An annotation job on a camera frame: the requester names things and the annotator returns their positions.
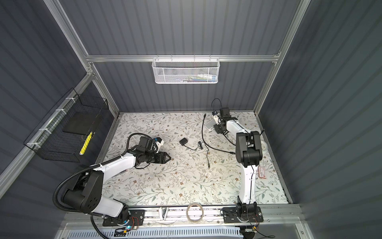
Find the white network switch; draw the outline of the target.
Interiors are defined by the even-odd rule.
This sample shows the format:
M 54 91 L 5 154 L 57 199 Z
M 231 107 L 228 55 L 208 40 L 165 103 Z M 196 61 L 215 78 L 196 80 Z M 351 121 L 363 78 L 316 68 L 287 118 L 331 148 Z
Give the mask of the white network switch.
M 205 127 L 208 131 L 214 130 L 214 125 L 216 124 L 215 120 L 210 120 L 209 122 L 205 123 Z

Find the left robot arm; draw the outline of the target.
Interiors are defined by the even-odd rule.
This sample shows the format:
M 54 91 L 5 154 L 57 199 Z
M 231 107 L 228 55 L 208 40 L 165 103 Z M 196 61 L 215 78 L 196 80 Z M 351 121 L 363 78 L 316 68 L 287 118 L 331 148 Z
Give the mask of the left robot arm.
M 103 185 L 116 175 L 138 169 L 140 163 L 165 164 L 171 160 L 168 153 L 160 150 L 164 141 L 139 133 L 139 143 L 108 161 L 91 165 L 69 176 L 53 192 L 53 204 L 66 212 L 84 213 L 91 216 L 109 216 L 125 223 L 130 218 L 125 203 L 109 199 L 102 194 Z

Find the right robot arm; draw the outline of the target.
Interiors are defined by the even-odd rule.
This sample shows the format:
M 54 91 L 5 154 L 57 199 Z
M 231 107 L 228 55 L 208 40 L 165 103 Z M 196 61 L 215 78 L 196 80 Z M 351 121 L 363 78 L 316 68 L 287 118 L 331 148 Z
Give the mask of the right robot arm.
M 236 215 L 241 220 L 249 220 L 258 214 L 255 197 L 256 173 L 263 159 L 260 133 L 251 131 L 232 117 L 229 108 L 213 111 L 215 131 L 218 134 L 231 134 L 235 137 L 235 156 L 241 168 L 241 186 L 236 204 Z

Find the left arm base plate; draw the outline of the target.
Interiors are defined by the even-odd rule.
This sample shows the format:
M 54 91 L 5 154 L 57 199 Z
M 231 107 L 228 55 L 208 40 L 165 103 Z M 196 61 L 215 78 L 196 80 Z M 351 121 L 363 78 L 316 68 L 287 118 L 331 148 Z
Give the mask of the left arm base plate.
M 145 218 L 145 210 L 129 210 L 128 217 L 105 216 L 102 225 L 104 227 L 117 227 L 117 226 L 142 226 Z

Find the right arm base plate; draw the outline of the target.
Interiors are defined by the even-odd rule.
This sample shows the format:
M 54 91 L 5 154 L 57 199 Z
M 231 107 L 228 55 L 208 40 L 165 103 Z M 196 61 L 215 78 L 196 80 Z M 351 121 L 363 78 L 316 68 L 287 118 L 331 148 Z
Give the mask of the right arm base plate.
M 223 207 L 220 210 L 220 214 L 223 216 L 223 220 L 226 224 L 230 223 L 262 223 L 264 221 L 263 214 L 260 207 L 257 207 L 256 213 L 243 213 L 238 216 L 236 208 Z

